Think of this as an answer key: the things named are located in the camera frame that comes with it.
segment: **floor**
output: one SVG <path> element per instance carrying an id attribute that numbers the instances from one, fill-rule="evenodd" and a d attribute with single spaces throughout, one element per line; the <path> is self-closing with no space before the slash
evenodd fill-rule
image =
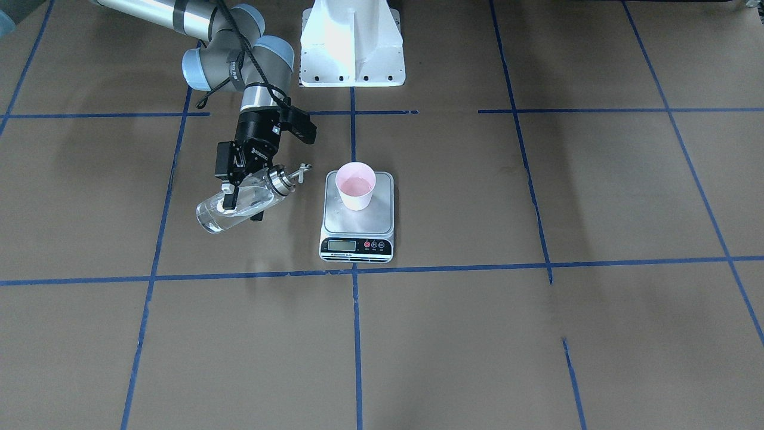
<path id="1" fill-rule="evenodd" d="M 310 1 L 251 3 L 299 46 Z M 276 160 L 316 169 L 216 236 L 239 97 L 194 108 L 192 39 L 43 5 L 0 40 L 0 427 L 761 428 L 741 3 L 404 2 L 406 85 L 295 82 L 319 137 Z M 317 255 L 352 159 L 397 182 L 389 264 Z"/>

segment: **black cable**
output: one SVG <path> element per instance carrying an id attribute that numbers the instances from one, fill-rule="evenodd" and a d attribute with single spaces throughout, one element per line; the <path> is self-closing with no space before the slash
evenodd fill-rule
<path id="1" fill-rule="evenodd" d="M 218 85 L 215 86 L 215 88 L 212 88 L 210 91 L 207 91 L 207 94 L 205 94 L 201 99 L 199 99 L 198 103 L 196 104 L 197 109 L 204 109 L 205 106 L 207 106 L 207 99 L 217 90 L 220 90 L 222 87 L 225 86 L 225 84 L 231 82 L 231 77 L 225 78 L 225 80 Z"/>
<path id="2" fill-rule="evenodd" d="M 255 70 L 260 74 L 260 78 L 263 79 L 263 83 L 266 85 L 270 85 L 268 83 L 268 79 L 265 77 L 265 72 L 263 71 L 262 67 L 260 67 L 260 64 L 257 62 L 257 60 L 254 59 L 254 54 L 252 54 L 252 45 L 249 43 L 246 37 L 241 33 L 241 31 L 238 28 L 238 25 L 236 25 L 236 20 L 234 19 L 233 15 L 231 15 L 231 11 L 228 9 L 228 6 L 225 5 L 225 2 L 223 0 L 217 0 L 218 9 L 223 13 L 223 17 L 228 22 L 228 25 L 231 26 L 231 29 L 234 31 L 234 34 L 236 34 L 236 37 L 239 39 L 239 43 L 241 44 L 241 49 L 247 54 L 249 57 L 249 61 L 252 62 L 252 65 L 254 66 Z M 268 89 L 268 94 L 270 95 L 270 98 L 273 99 L 276 104 L 282 108 L 282 109 L 288 109 L 289 105 L 286 104 L 283 100 L 276 97 L 276 94 L 274 94 L 273 90 L 271 88 Z"/>

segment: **metal nozzle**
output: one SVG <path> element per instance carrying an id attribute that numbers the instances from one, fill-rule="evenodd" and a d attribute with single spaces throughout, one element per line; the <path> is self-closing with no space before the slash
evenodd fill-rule
<path id="1" fill-rule="evenodd" d="M 305 172 L 307 172 L 308 170 L 311 170 L 312 168 L 313 168 L 312 165 L 307 165 L 305 163 L 301 163 L 299 165 L 299 169 L 297 169 L 297 171 L 295 171 L 292 174 L 290 174 L 289 176 L 287 176 L 287 178 L 289 178 L 289 179 L 297 178 L 297 183 L 301 184 L 303 182 L 303 180 L 305 179 L 305 176 L 304 176 Z"/>

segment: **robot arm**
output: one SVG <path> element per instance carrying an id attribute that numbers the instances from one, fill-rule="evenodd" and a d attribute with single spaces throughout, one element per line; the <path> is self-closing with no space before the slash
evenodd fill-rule
<path id="1" fill-rule="evenodd" d="M 291 106 L 294 51 L 285 40 L 263 36 L 265 20 L 250 5 L 231 9 L 222 0 L 98 0 L 100 5 L 208 42 L 183 55 L 183 75 L 195 90 L 243 93 L 235 140 L 218 143 L 215 176 L 223 208 L 236 206 L 238 186 L 249 174 L 273 166 L 282 131 L 311 145 L 316 126 Z"/>

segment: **pink cup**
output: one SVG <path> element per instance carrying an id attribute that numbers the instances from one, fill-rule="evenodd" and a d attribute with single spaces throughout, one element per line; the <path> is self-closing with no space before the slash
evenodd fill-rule
<path id="1" fill-rule="evenodd" d="M 353 161 L 339 168 L 335 183 L 342 203 L 351 210 L 361 210 L 371 202 L 377 175 L 364 163 Z"/>

